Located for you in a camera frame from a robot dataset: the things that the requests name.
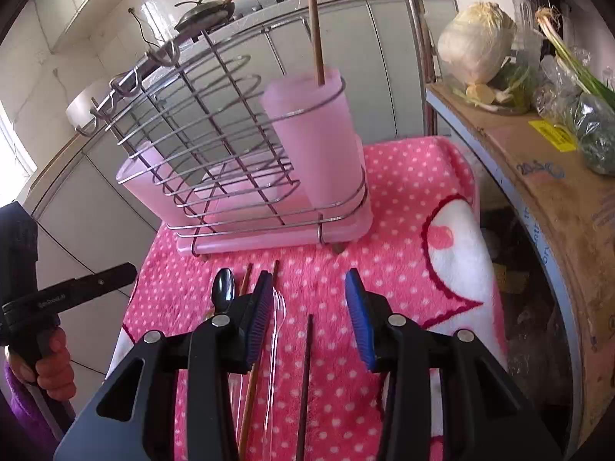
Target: pink plastic cup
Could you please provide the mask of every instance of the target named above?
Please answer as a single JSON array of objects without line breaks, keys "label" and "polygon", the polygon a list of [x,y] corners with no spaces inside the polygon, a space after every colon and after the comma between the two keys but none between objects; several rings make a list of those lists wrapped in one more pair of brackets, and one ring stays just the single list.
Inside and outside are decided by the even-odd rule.
[{"label": "pink plastic cup", "polygon": [[[342,79],[336,69],[325,69],[325,84],[318,87],[313,74],[284,76],[272,81],[261,104],[273,120],[287,113],[318,106],[340,91]],[[323,208],[346,201],[361,184],[361,160],[346,96],[340,95],[305,114],[273,122],[273,128],[293,163],[301,187],[313,207]],[[339,216],[356,206],[323,211]]]},{"label": "pink plastic cup", "polygon": [[[144,146],[144,144],[141,144],[137,147],[137,150],[141,150]],[[165,192],[169,192],[168,189],[165,190],[162,184],[156,185],[158,180],[154,177],[149,168],[156,166],[156,164],[161,163],[161,161],[164,160],[162,155],[158,152],[158,149],[152,146],[145,150],[141,156],[148,162],[148,164],[144,164],[139,158],[127,159],[124,161],[124,164],[122,164],[118,170],[118,174],[116,175],[118,182],[144,171],[143,174],[131,178],[122,185],[169,227],[198,225],[198,218],[189,218],[186,216],[184,208],[177,206],[172,196],[165,195]],[[171,168],[168,163],[161,164],[155,169],[155,171],[162,179],[176,176],[173,168]],[[177,177],[174,180],[169,181],[168,185],[172,189],[177,189],[180,182],[181,179]],[[181,191],[187,191],[188,187],[182,183],[179,189]],[[183,192],[180,194],[180,197],[185,201],[187,195],[188,192]]]}]

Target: metal spoon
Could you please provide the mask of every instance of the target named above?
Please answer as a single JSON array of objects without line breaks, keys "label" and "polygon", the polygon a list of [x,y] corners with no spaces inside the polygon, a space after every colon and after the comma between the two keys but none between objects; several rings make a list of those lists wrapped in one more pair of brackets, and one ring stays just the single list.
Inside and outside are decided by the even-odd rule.
[{"label": "metal spoon", "polygon": [[231,269],[220,269],[211,286],[211,302],[215,308],[214,315],[225,313],[233,299],[235,299],[233,272],[231,272]]}]

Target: purple sleeve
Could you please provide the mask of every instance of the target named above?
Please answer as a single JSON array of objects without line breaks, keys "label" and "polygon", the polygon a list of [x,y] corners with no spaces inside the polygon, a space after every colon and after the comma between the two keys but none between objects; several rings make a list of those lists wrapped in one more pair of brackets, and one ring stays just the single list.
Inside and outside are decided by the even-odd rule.
[{"label": "purple sleeve", "polygon": [[4,363],[4,375],[13,394],[10,408],[17,421],[33,442],[38,443],[45,450],[54,451],[58,446],[57,440],[42,417],[41,411],[36,407],[35,400],[27,388],[13,375],[7,363]]}]

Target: green onion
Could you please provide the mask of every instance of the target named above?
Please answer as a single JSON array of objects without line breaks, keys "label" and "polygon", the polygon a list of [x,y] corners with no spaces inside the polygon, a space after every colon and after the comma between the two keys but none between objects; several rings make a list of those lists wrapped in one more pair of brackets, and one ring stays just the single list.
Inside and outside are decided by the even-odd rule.
[{"label": "green onion", "polygon": [[557,63],[568,72],[573,73],[577,85],[586,93],[595,95],[603,99],[612,109],[615,110],[615,92],[606,87],[602,81],[596,79],[594,75],[567,49],[565,43],[558,35],[553,21],[555,13],[550,8],[540,8],[536,12],[536,22],[542,32],[555,47],[557,52]]}]

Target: metal screw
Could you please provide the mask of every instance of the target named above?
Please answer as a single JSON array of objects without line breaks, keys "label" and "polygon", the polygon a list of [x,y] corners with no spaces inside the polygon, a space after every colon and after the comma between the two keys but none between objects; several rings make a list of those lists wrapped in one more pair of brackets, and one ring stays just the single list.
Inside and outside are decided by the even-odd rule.
[{"label": "metal screw", "polygon": [[389,316],[389,324],[391,326],[395,326],[396,328],[401,328],[406,325],[408,320],[400,313],[394,313]]},{"label": "metal screw", "polygon": [[463,341],[463,343],[469,343],[474,341],[474,333],[469,329],[461,329],[461,331],[457,333],[457,338]]},{"label": "metal screw", "polygon": [[211,319],[211,325],[215,326],[216,328],[223,328],[229,322],[231,322],[231,318],[224,314],[217,315],[213,319]]},{"label": "metal screw", "polygon": [[161,336],[162,334],[160,331],[148,331],[145,333],[145,336],[143,336],[143,341],[146,343],[156,343],[156,341],[160,340]]}]

